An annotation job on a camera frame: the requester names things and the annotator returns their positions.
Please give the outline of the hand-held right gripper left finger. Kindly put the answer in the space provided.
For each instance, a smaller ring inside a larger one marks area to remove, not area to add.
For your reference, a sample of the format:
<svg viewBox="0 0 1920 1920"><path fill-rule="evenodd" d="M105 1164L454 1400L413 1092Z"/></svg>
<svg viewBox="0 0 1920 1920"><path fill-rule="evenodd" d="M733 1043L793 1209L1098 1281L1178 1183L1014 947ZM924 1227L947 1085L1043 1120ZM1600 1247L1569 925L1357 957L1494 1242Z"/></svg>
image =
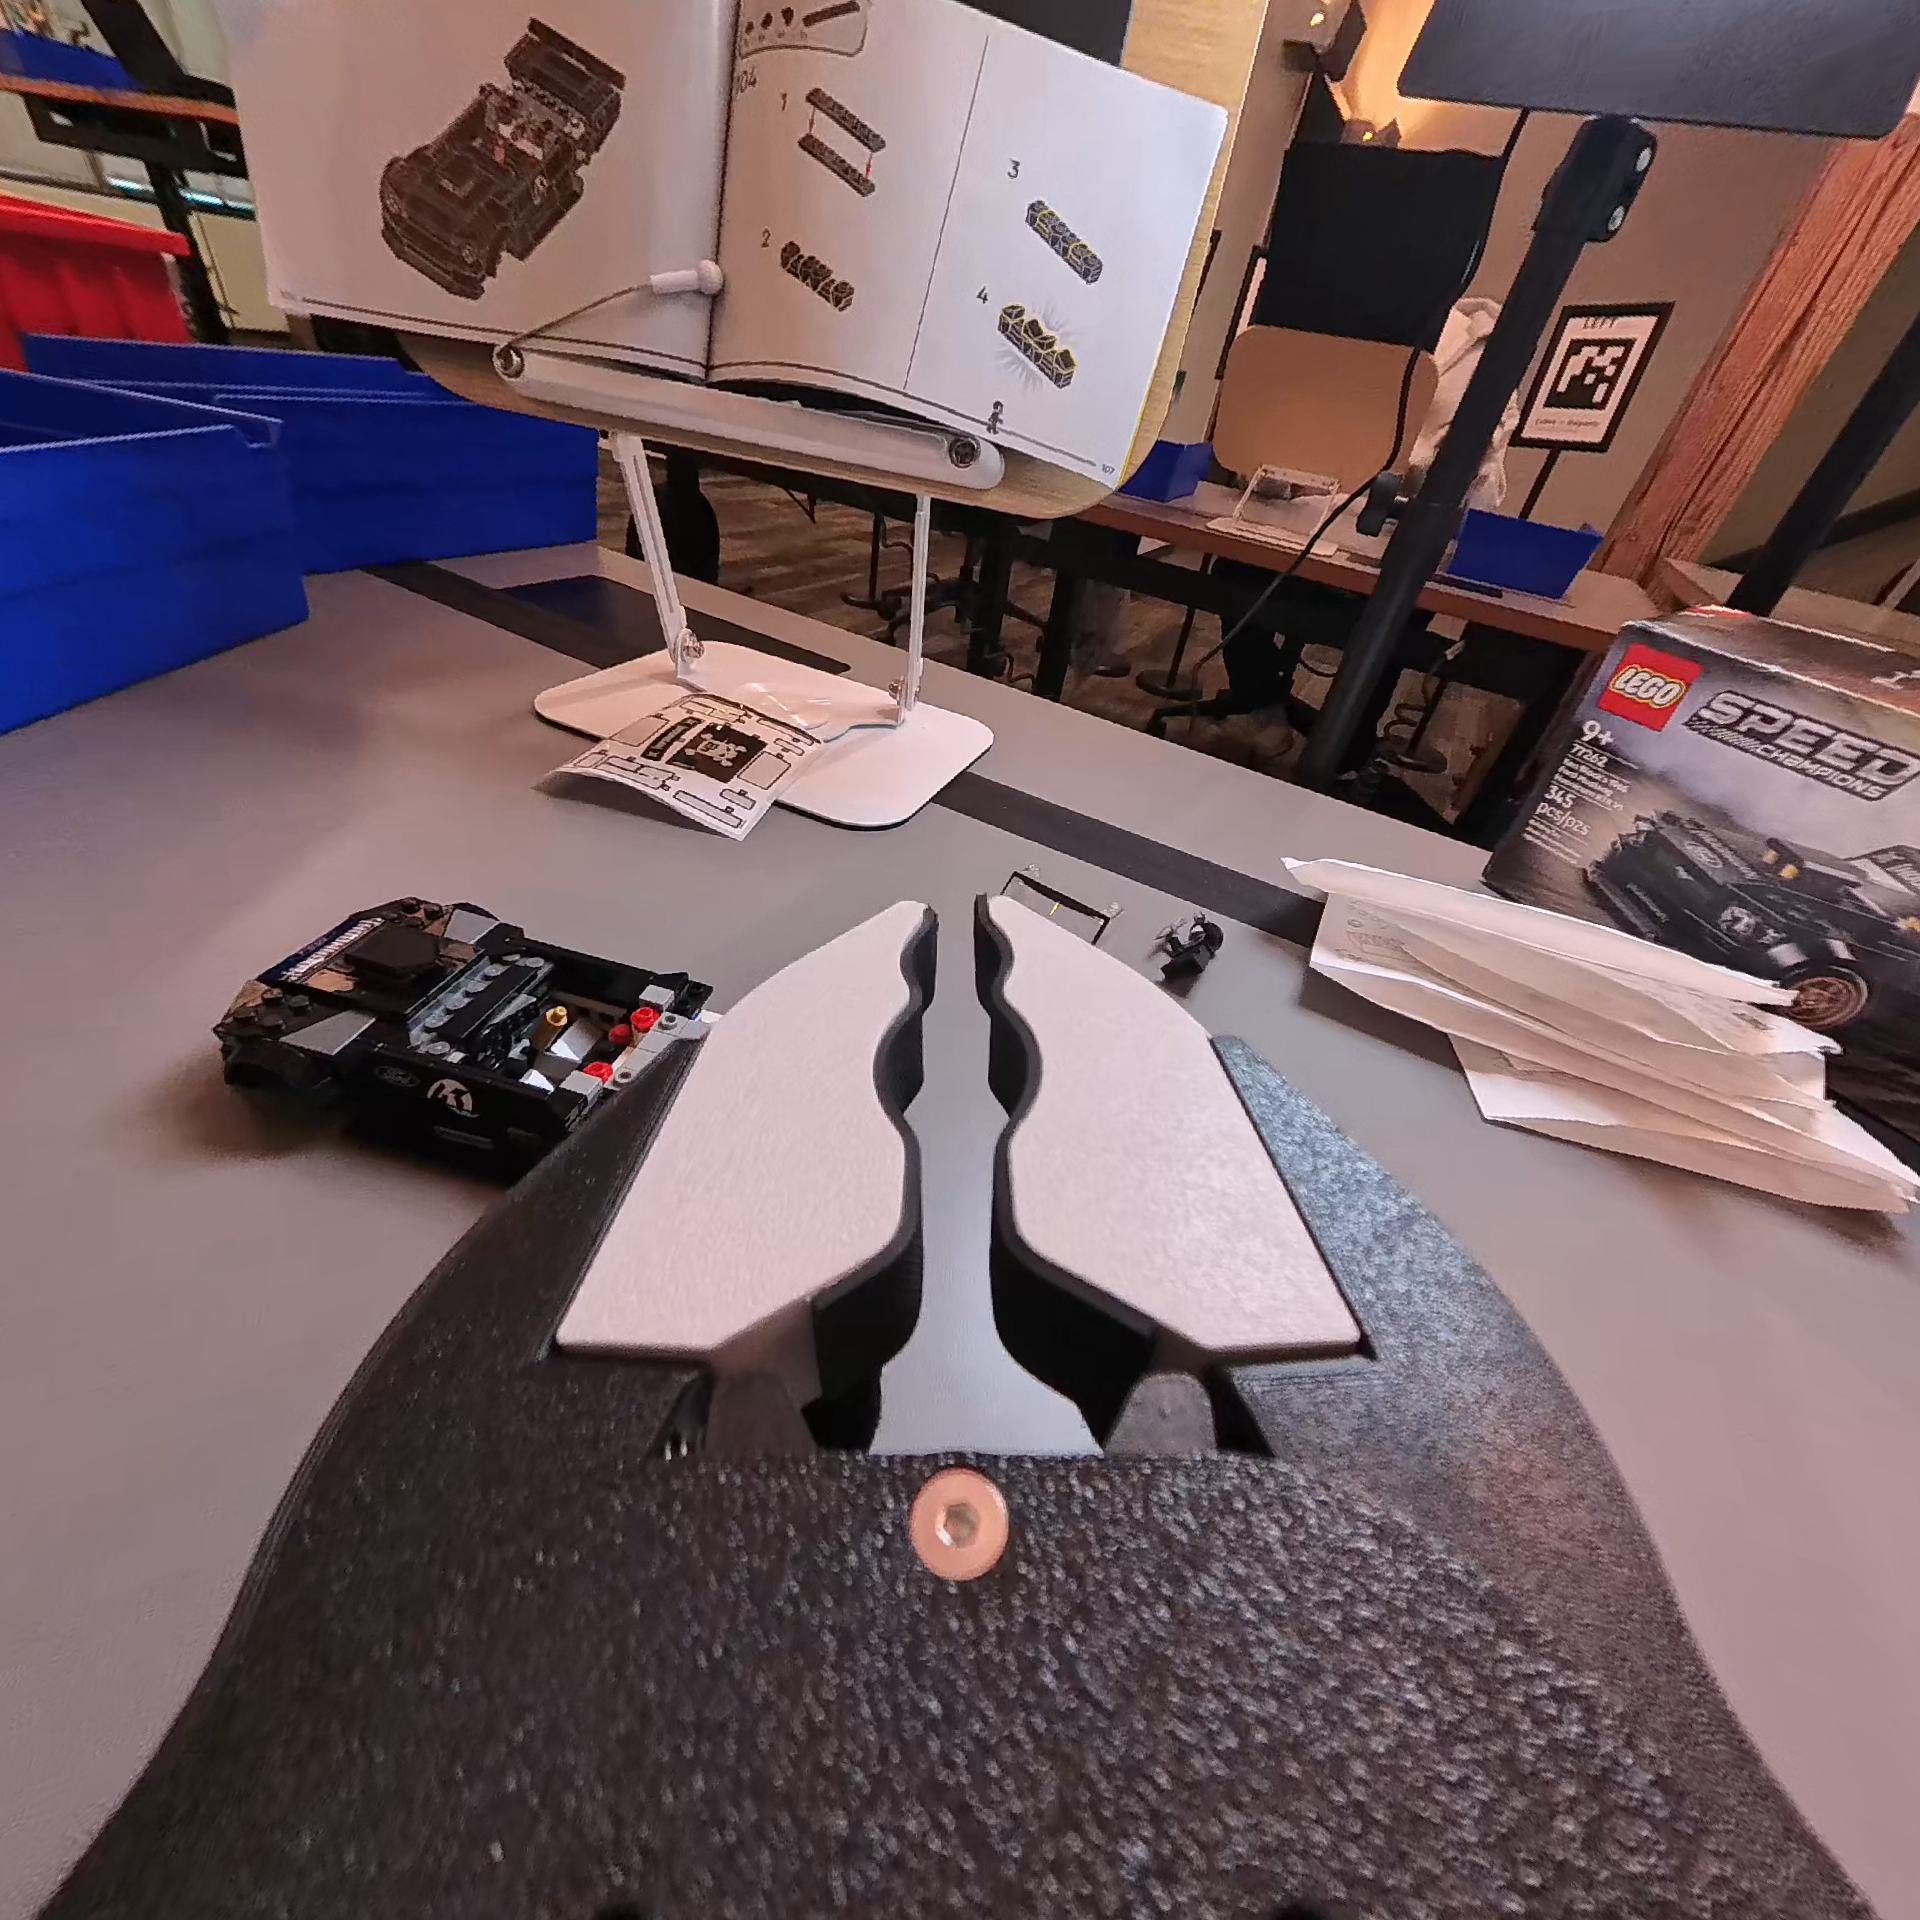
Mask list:
<svg viewBox="0 0 1920 1920"><path fill-rule="evenodd" d="M901 901L772 974L668 1098L563 1353L708 1367L878 1367L918 1328L938 913Z"/></svg>

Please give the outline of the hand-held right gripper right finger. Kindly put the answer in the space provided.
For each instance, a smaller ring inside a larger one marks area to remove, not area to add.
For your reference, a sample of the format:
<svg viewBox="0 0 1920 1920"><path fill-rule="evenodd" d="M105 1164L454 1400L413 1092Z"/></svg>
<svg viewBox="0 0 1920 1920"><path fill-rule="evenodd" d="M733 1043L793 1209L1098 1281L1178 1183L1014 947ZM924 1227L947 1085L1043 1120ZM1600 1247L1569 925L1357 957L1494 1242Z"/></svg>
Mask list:
<svg viewBox="0 0 1920 1920"><path fill-rule="evenodd" d="M1350 1356L1341 1293L1204 1023L1023 901L974 903L990 1317L1023 1367Z"/></svg>

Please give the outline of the black lego car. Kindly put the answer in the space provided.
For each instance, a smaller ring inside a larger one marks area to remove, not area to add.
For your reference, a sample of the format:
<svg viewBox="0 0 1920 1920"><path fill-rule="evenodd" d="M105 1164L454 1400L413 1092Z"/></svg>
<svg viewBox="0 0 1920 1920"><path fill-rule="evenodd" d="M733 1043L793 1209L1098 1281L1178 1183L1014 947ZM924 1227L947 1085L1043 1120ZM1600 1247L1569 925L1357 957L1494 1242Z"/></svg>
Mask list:
<svg viewBox="0 0 1920 1920"><path fill-rule="evenodd" d="M231 1085L310 1092L360 1138L511 1177L714 1023L691 974L387 901L244 977L212 1043Z"/></svg>

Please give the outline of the sticker sheet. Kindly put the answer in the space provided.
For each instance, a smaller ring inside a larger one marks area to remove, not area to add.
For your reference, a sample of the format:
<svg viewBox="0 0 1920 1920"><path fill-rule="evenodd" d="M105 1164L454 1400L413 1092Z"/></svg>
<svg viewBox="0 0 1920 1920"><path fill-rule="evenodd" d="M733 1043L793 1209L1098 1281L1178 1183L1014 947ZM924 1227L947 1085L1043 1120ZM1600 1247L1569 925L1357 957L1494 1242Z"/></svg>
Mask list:
<svg viewBox="0 0 1920 1920"><path fill-rule="evenodd" d="M714 689L678 689L668 706L595 741L557 777L629 786L633 799L741 841L816 750L827 741L781 715Z"/></svg>

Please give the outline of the lego instruction booklet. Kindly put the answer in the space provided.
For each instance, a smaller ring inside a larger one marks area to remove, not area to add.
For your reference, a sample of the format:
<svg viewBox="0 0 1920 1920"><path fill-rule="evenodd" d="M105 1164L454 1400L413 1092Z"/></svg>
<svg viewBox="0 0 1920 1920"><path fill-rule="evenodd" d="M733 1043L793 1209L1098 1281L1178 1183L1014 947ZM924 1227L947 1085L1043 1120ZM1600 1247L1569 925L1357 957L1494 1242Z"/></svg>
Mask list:
<svg viewBox="0 0 1920 1920"><path fill-rule="evenodd" d="M1124 474L1227 117L976 8L212 8L285 312L526 407Z"/></svg>

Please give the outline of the clear lego windshield piece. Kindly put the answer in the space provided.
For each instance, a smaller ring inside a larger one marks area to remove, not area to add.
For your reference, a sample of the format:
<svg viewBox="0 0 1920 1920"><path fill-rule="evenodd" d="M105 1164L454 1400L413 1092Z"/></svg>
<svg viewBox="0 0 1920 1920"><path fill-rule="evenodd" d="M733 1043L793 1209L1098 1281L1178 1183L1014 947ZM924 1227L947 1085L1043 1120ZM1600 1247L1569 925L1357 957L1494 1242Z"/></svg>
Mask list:
<svg viewBox="0 0 1920 1920"><path fill-rule="evenodd" d="M1072 931L1089 947L1117 925L1117 903L1089 903L1089 901L1050 887L1039 867L1014 867L1001 880L1001 901L1027 903L1036 915Z"/></svg>

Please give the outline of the lego set box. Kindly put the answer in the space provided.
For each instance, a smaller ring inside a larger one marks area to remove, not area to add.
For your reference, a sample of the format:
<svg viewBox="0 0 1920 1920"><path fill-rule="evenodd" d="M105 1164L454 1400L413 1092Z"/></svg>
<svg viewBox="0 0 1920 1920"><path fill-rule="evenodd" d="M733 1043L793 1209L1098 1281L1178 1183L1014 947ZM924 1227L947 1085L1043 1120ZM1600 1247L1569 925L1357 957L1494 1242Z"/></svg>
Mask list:
<svg viewBox="0 0 1920 1920"><path fill-rule="evenodd" d="M1920 1145L1920 668L1753 612L1638 619L1488 856L1498 901L1793 992L1828 1085Z"/></svg>

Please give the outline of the white booklet stand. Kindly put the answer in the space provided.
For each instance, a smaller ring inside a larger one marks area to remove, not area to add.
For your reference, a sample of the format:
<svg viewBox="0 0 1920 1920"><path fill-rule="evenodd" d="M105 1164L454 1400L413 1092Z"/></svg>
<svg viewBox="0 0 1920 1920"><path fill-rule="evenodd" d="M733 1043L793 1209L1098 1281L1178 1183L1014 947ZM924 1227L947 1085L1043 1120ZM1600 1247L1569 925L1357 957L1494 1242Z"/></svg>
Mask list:
<svg viewBox="0 0 1920 1920"><path fill-rule="evenodd" d="M446 337L487 349L487 386L479 398L517 407L578 407L612 424L612 449L639 529L654 588L662 647L623 668L598 668L536 698L536 715L612 741L620 726L668 706L678 689L714 689L748 706L781 715L827 741L827 750L781 786L781 806L827 826L904 826L938 799L990 726L924 701L924 588L929 588L929 492L944 484L999 484L1001 449L884 413L831 413L789 398L741 398L691 378L639 371L620 349L563 340L576 315L552 324L467 324L446 312L398 312L401 337ZM668 560L668 525L650 474L650 443L714 438L733 461L827 465L859 484L890 474L910 487L910 588L904 588L904 652L890 682L831 681L827 668L775 657L748 639L700 639L682 619L678 573Z"/></svg>

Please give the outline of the small blue bin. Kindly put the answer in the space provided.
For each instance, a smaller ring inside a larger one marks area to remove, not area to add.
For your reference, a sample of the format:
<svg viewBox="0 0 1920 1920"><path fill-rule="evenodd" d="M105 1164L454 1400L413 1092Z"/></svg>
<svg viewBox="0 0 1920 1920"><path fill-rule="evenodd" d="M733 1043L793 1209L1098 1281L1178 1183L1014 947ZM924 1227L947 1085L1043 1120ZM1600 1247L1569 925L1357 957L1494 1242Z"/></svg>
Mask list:
<svg viewBox="0 0 1920 1920"><path fill-rule="evenodd" d="M1591 568L1600 529L1598 525L1544 525L1517 515L1466 505L1451 541L1445 581L1488 590L1568 599Z"/></svg>

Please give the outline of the tan chair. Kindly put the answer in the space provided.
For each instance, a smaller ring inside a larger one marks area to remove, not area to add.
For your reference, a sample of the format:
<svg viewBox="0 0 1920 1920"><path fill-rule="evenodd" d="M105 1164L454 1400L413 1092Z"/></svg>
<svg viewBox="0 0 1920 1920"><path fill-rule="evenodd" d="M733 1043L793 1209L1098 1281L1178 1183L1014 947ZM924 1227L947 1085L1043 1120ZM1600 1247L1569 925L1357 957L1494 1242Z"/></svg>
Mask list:
<svg viewBox="0 0 1920 1920"><path fill-rule="evenodd" d="M1430 398L1430 349L1244 324L1224 361L1213 461L1234 474L1274 465L1350 492L1377 469L1403 469Z"/></svg>

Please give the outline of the black white marker tag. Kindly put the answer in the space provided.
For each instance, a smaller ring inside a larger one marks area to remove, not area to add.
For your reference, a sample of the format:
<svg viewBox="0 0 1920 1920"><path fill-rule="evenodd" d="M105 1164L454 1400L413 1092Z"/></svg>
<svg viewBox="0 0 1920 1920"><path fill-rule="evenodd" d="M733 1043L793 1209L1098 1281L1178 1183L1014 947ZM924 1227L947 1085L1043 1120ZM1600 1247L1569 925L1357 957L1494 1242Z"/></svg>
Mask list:
<svg viewBox="0 0 1920 1920"><path fill-rule="evenodd" d="M1606 449L1666 312L1666 302L1561 307L1509 443Z"/></svg>

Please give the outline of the red plastic bin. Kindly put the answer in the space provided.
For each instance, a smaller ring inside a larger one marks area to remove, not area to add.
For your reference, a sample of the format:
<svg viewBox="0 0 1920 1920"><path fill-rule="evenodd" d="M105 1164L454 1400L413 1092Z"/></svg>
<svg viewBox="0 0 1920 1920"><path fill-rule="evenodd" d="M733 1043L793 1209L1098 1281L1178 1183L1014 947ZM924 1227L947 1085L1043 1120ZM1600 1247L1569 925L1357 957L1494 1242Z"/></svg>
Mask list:
<svg viewBox="0 0 1920 1920"><path fill-rule="evenodd" d="M26 337L187 340L168 260L165 225L0 198L0 364L30 364Z"/></svg>

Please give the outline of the black flat panel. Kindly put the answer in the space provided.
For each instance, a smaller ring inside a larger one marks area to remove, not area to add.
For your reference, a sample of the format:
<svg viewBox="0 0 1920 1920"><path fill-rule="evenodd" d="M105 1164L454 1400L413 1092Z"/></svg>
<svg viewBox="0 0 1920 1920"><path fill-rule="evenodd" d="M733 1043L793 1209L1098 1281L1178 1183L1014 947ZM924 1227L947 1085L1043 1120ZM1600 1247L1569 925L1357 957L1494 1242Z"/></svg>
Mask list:
<svg viewBox="0 0 1920 1920"><path fill-rule="evenodd" d="M1920 74L1911 0L1439 0L1403 98L1877 139Z"/></svg>

